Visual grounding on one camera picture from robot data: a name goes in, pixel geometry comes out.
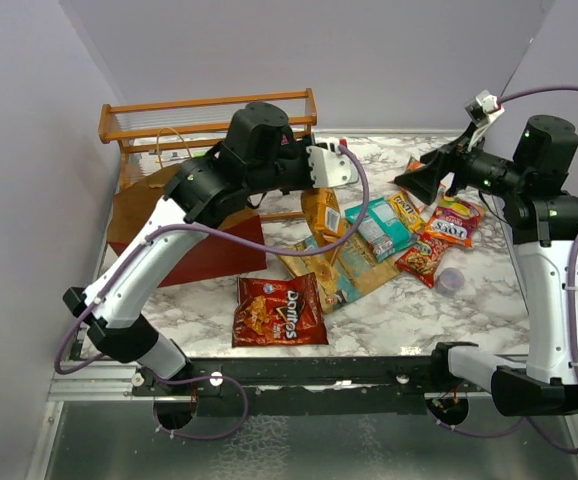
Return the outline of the Fox's fruit candy bag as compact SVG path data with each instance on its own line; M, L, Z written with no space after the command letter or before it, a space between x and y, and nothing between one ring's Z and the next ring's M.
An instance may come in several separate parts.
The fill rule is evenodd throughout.
M475 231L484 216L484 209L479 204L444 196L425 225L424 232L436 239L472 248Z

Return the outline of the orange Tater chip bag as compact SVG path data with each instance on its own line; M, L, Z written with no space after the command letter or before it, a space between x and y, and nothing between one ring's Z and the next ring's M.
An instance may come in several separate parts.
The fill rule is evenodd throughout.
M339 240L346 227L333 188L314 188L301 193L301 209L318 247Z

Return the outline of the yellow M&M's packet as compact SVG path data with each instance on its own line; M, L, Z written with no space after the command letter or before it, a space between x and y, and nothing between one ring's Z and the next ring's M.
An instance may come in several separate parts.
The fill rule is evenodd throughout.
M424 230L425 222L404 192L395 193L387 199L387 202L410 232L419 233Z

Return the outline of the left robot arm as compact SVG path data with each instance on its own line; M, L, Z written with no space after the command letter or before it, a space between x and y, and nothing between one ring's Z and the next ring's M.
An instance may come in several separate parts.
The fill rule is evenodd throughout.
M247 207L250 196L311 187L310 144L295 139L279 107L252 102L233 115L223 140L203 156L183 161L106 276L63 296L98 351L151 370L168 394L183 392L190 361L144 318L143 306L178 262L228 216Z

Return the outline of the gold teal kettle chips bag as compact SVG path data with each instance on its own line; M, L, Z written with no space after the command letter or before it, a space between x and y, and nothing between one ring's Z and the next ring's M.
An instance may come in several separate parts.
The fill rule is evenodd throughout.
M393 261L378 262L359 233L337 251L333 263L325 255L280 256L280 260L293 277L315 274L325 314L359 300L400 274Z

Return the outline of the small purple lidded cup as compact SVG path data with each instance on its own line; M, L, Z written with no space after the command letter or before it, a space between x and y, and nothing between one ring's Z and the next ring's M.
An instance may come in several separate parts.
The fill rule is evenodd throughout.
M435 291L445 297L454 297L465 285L465 277L461 270L448 267L443 269L435 280Z

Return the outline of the brown red paper bag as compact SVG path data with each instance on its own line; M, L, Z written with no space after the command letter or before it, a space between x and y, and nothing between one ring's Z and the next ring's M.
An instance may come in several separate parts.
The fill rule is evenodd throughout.
M264 269L266 254L248 246L264 242L260 217L245 209L222 221L215 235L197 231L164 196L178 168L159 169L114 196L107 243L128 263L124 271L113 268L120 282L172 286Z

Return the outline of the red Doritos chip bag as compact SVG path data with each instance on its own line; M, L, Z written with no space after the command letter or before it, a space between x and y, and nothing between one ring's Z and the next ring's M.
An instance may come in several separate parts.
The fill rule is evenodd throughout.
M326 345L318 283L312 273L290 280L239 278L234 347Z

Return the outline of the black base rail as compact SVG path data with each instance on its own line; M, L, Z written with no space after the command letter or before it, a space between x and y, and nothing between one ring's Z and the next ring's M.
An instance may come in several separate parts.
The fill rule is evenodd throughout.
M139 399L176 404L205 417L248 414L423 414L425 400L452 388L460 396L479 392L465 380L432 375L429 356L206 358L193 361L197 379L167 385L141 368L132 388Z

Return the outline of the teal white snack pouch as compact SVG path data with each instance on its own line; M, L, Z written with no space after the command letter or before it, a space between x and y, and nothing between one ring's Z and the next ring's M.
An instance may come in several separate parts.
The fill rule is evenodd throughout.
M399 219L384 198L371 200L358 232L369 244L378 262L416 243L416 235Z

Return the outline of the red cookie snack packet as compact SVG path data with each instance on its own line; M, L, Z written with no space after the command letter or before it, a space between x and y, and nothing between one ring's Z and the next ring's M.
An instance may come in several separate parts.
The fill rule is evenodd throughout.
M428 288L433 288L437 269L450 247L449 242L423 233L395 262L395 266L416 276Z

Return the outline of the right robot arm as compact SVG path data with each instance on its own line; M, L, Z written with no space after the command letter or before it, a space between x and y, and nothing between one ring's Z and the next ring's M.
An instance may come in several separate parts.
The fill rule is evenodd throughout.
M469 144L470 125L454 141L423 155L422 167L395 184L424 203L453 177L450 192L468 187L500 198L524 287L530 322L526 363L508 361L475 344L440 343L428 367L430 383L450 391L463 379L490 393L505 416L578 413L578 198L563 184L578 147L570 122L550 115L528 119L512 159Z

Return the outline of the orange snack packet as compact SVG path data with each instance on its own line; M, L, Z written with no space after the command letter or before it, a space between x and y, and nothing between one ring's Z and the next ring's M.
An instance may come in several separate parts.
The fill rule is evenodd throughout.
M414 157L410 157L408 160L408 163L405 167L404 172L405 173L409 173L415 170L418 170L420 168L424 167L424 164L422 162L420 162L419 160L415 159ZM415 187L414 189L408 188L408 187L403 187L403 186L398 186L398 189L404 193L404 195L406 196L408 202L413 206L413 208L419 213L422 214L425 210L428 209L429 204L425 203L422 201L422 199L418 196L418 193L422 193L423 195L425 195L425 193L421 190L420 186ZM438 185L438 189L436 191L436 195L434 197L434 200L432 201L432 203L438 201L439 199L442 198L442 196L444 195L445 191L446 191L447 187L443 182L440 182Z

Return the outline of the orange wooden rack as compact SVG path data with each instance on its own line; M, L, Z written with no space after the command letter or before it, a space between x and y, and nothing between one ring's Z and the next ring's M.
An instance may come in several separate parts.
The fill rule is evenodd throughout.
M309 136L318 122L313 90L180 100L101 108L98 136L118 145L118 189L125 190L165 167L198 155L226 136L234 113L252 102L267 102L288 116L294 136Z

